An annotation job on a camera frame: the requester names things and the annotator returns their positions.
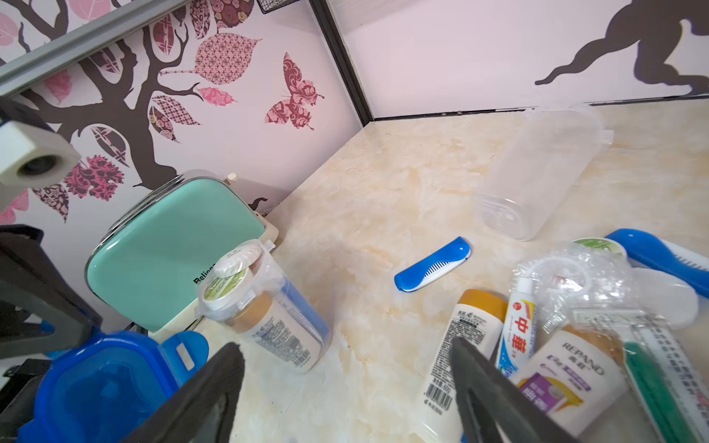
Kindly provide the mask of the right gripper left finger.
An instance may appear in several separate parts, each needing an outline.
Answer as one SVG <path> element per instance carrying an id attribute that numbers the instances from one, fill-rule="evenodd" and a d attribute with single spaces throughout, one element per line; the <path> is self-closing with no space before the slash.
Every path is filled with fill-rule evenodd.
<path id="1" fill-rule="evenodd" d="M 228 442 L 246 362 L 240 346 L 227 343 L 125 442 Z"/>

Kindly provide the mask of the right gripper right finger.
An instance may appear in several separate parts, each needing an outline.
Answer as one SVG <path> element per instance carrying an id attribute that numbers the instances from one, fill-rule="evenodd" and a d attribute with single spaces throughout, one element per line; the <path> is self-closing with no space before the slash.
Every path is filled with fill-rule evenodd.
<path id="1" fill-rule="evenodd" d="M 456 403 L 468 442 L 575 442 L 526 399 L 474 345 L 452 340 Z"/>

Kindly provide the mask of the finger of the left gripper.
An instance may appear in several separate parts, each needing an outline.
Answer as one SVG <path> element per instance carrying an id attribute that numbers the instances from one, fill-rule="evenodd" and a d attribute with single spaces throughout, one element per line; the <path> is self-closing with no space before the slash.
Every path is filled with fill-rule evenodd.
<path id="1" fill-rule="evenodd" d="M 64 280 L 42 249 L 44 232 L 1 227 L 1 357 L 50 354 L 80 347 L 103 318 Z"/>

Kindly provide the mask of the labelled toiletry bottle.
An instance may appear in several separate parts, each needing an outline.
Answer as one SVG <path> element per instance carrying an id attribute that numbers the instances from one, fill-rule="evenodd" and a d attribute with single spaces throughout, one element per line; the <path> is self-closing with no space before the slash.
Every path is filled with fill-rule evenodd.
<path id="1" fill-rule="evenodd" d="M 225 324 L 291 369 L 305 373 L 316 365 L 323 341 L 298 315 L 264 292 Z"/>
<path id="2" fill-rule="evenodd" d="M 500 340 L 507 306 L 498 295 L 480 290 L 465 291 L 455 305 L 415 401 L 413 432 L 423 441 L 463 440 L 457 353 L 473 347 L 489 360 Z"/>
<path id="3" fill-rule="evenodd" d="M 580 437 L 628 389 L 612 348 L 607 336 L 567 326 L 510 380 L 548 418 Z"/>

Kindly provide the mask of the blue lid toiletry container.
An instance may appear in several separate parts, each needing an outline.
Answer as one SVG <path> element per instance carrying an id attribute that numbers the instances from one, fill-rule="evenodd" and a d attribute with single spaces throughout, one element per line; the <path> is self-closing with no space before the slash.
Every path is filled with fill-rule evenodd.
<path id="1" fill-rule="evenodd" d="M 330 326 L 271 255 L 249 240 L 222 256 L 199 284 L 198 312 L 251 341 L 298 373 L 330 345 Z"/>
<path id="2" fill-rule="evenodd" d="M 588 104 L 537 107 L 477 189 L 480 219 L 493 232 L 534 239 L 614 132 Z"/>

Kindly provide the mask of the clear plastic toiletry bag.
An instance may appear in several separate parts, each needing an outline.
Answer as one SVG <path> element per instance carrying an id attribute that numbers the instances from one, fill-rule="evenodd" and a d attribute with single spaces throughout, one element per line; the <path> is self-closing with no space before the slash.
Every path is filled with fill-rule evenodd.
<path id="1" fill-rule="evenodd" d="M 624 253 L 572 242 L 517 264 L 510 297 L 535 306 L 535 324 L 547 334 L 572 324 L 576 310 L 642 311 L 673 330 L 691 326 L 699 295 L 688 282 L 633 267 Z"/>

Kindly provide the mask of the green toothbrush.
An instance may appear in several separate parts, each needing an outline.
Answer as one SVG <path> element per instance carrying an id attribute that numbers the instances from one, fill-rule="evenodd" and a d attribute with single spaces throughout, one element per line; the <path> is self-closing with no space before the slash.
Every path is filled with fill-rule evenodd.
<path id="1" fill-rule="evenodd" d="M 708 441 L 708 388 L 662 317 L 581 308 L 572 310 L 571 321 L 620 340 L 630 385 L 660 441 Z"/>

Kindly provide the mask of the small green white round tin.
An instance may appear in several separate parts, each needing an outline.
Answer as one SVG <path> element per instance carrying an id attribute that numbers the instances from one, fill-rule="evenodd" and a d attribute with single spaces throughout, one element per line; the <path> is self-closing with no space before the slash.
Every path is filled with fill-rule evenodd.
<path id="1" fill-rule="evenodd" d="M 627 260 L 626 249 L 617 241 L 605 237 L 581 237 L 570 242 L 569 247 L 579 258 L 622 258 Z"/>

